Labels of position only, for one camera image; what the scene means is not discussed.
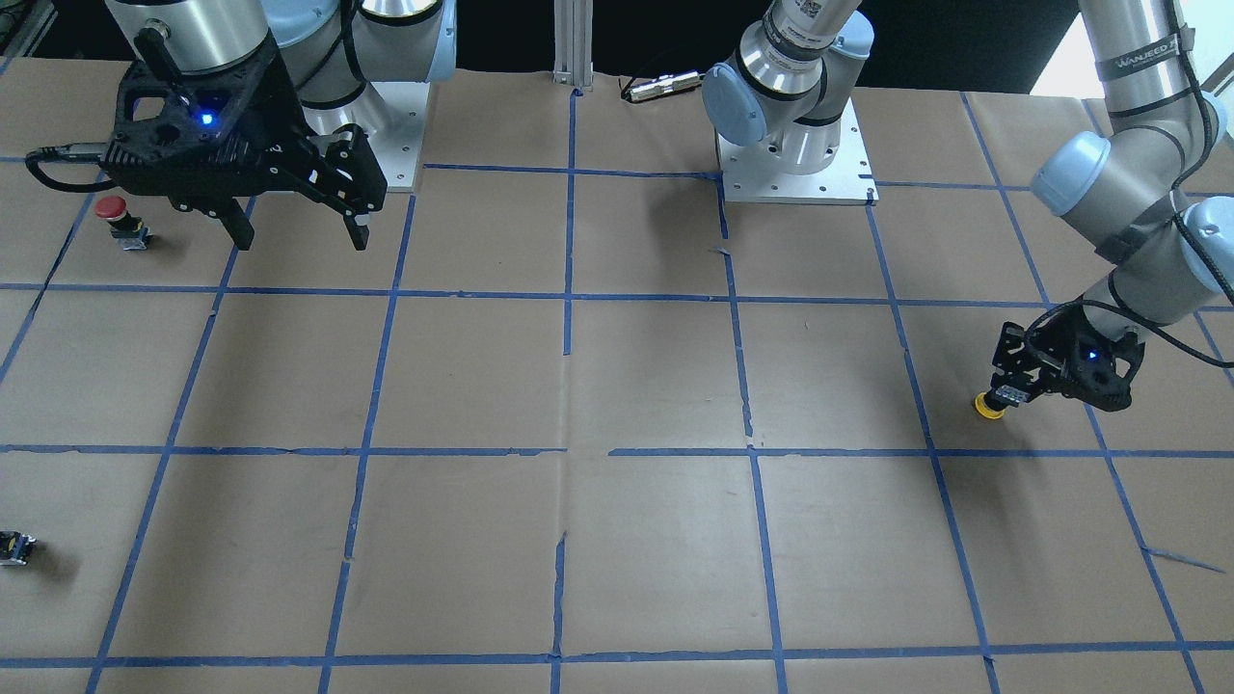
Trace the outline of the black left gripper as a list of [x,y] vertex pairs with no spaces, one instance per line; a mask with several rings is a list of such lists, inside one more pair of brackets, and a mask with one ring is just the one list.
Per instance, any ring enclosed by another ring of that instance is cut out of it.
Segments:
[[1037,328],[1004,322],[993,353],[990,394],[1021,404],[1058,391],[1102,412],[1123,412],[1132,403],[1132,382],[1145,356],[1137,333],[1107,338],[1088,324],[1082,307],[1066,307]]

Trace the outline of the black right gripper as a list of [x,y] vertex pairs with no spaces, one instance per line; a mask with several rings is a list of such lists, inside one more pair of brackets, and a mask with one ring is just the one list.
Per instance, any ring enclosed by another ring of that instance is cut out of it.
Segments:
[[[344,215],[357,251],[370,238],[366,214],[387,198],[387,178],[360,127],[308,127],[274,44],[207,70],[188,70],[164,44],[143,44],[121,79],[100,167],[136,195],[296,191]],[[252,248],[255,228],[239,203],[218,203],[218,220],[234,249]]]

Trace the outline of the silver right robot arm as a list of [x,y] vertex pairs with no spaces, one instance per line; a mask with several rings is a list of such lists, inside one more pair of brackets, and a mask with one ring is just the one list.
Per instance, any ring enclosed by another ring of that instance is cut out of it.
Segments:
[[[631,80],[626,104],[701,91],[723,174],[756,203],[872,203],[851,88],[872,48],[855,2],[775,1],[710,70]],[[323,203],[366,249],[366,217],[420,154],[420,117],[383,96],[450,78],[453,1],[110,1],[136,61],[115,123],[88,159],[106,188],[164,198],[255,232],[239,198],[291,191]]]

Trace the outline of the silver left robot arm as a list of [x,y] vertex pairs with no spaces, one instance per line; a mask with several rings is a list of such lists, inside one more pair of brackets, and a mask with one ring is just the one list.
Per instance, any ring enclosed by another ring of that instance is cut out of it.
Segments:
[[[718,140],[760,147],[789,174],[824,170],[872,53],[875,31],[858,7],[771,2],[702,79]],[[1079,10],[1113,132],[1076,133],[1030,189],[1112,270],[1027,328],[1002,326],[988,390],[975,400],[990,420],[1050,391],[1122,412],[1146,336],[1232,295],[1232,198],[1191,203],[1182,189],[1228,122],[1195,75],[1195,30],[1177,1],[1083,1]]]

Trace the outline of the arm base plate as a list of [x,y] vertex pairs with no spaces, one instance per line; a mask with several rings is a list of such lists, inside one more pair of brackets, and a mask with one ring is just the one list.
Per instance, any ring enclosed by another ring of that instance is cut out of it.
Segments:
[[727,203],[872,205],[880,194],[856,110],[824,126],[789,123],[756,144],[714,136]]
[[413,193],[424,144],[432,85],[418,82],[366,84],[364,93],[339,107],[313,114],[326,133],[343,123],[364,128],[387,180],[389,191]]

